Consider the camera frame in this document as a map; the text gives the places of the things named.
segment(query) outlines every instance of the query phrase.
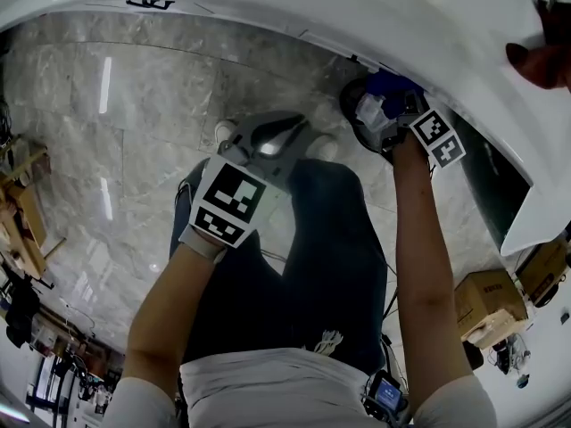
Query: white t-shirt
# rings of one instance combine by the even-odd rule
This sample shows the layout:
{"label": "white t-shirt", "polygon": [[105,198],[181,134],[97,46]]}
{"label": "white t-shirt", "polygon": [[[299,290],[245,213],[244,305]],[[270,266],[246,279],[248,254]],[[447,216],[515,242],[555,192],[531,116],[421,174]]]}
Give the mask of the white t-shirt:
{"label": "white t-shirt", "polygon": [[[180,367],[192,428],[382,428],[360,399],[367,375],[345,363],[301,349],[213,355]],[[448,383],[414,415],[420,428],[493,428],[492,402],[473,376]],[[176,427],[170,398],[152,383],[122,379],[104,428]]]}

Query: blue object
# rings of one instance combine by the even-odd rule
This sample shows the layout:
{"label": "blue object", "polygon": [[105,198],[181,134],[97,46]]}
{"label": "blue object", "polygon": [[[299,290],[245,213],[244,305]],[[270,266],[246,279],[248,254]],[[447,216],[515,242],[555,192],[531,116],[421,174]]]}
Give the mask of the blue object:
{"label": "blue object", "polygon": [[414,90],[423,95],[425,90],[410,79],[395,75],[386,70],[367,77],[365,90],[374,96],[382,96],[385,101],[381,105],[387,119],[396,119],[405,112],[405,103],[402,92]]}
{"label": "blue object", "polygon": [[401,391],[383,379],[378,386],[375,398],[380,404],[394,412],[399,406]]}

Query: dark blue jeans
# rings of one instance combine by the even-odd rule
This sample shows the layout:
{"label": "dark blue jeans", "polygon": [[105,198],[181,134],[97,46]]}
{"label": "dark blue jeans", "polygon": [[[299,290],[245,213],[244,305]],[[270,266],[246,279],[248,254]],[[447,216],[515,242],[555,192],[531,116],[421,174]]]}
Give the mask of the dark blue jeans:
{"label": "dark blue jeans", "polygon": [[[204,164],[186,179],[193,194]],[[300,160],[289,186],[296,230],[284,274],[262,257],[257,233],[229,249],[200,301],[185,363],[244,350],[313,350],[324,331],[336,330],[343,341],[331,357],[372,375],[385,362],[386,264],[360,181],[344,165]],[[182,188],[171,256],[189,213],[189,192]]]}

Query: white sneaker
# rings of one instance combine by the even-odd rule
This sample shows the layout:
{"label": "white sneaker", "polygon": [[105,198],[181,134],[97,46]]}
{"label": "white sneaker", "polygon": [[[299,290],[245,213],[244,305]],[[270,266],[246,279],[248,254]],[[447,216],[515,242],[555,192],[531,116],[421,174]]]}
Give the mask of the white sneaker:
{"label": "white sneaker", "polygon": [[317,138],[306,152],[309,159],[319,159],[323,161],[333,161],[337,155],[337,140],[333,135],[323,135]]}
{"label": "white sneaker", "polygon": [[214,141],[216,142],[216,147],[219,148],[220,145],[230,139],[230,135],[235,130],[236,124],[231,120],[221,120],[214,128]]}

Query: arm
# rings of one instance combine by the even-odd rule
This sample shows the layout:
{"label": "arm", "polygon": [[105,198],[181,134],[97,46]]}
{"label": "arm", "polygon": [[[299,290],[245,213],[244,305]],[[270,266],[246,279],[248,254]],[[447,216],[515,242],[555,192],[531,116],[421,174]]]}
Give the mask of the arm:
{"label": "arm", "polygon": [[456,326],[454,283],[426,154],[409,133],[394,149],[399,316],[413,411],[446,383],[471,375]]}
{"label": "arm", "polygon": [[178,368],[213,271],[212,262],[185,245],[178,246],[133,320],[123,377],[153,383],[174,399]]}

